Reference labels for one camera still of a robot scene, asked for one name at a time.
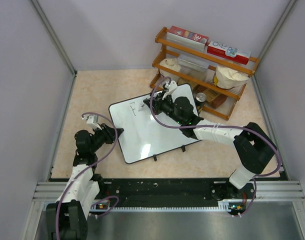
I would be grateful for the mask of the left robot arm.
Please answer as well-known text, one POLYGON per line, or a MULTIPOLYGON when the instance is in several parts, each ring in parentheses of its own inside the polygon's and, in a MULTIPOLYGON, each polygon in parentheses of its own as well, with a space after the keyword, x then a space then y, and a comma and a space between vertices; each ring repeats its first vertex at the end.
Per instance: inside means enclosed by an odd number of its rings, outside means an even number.
POLYGON ((116 144, 123 128, 95 124, 93 133, 80 130, 74 135, 76 151, 71 176, 62 194, 46 207, 49 240, 85 240, 88 215, 95 198, 105 195, 106 186, 95 178, 97 150, 104 144, 116 144))

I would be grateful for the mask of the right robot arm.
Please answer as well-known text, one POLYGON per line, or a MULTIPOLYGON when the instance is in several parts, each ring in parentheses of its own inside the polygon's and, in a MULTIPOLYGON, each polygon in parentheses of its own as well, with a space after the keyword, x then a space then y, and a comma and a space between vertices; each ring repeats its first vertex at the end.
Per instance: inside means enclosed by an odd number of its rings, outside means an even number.
POLYGON ((212 141, 234 147, 240 166, 230 175, 225 186, 226 193, 239 197, 244 186, 255 176, 260 175, 273 157, 278 156, 275 144, 258 124, 250 122, 247 126, 229 126, 210 122, 194 113, 194 107, 185 96, 172 99, 164 91, 143 100, 153 117, 163 113, 176 122, 187 138, 212 141))

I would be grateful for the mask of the white whiteboard black frame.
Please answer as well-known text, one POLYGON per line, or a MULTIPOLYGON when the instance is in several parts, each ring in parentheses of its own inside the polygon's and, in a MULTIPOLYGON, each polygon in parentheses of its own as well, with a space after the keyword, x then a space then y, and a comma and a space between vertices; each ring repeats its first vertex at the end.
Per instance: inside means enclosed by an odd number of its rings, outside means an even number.
POLYGON ((197 142, 196 139, 184 136, 179 129, 167 128, 157 123, 147 106, 139 111, 143 100, 149 97, 149 94, 140 95, 113 103, 108 108, 115 127, 124 129, 118 142, 127 164, 197 142))

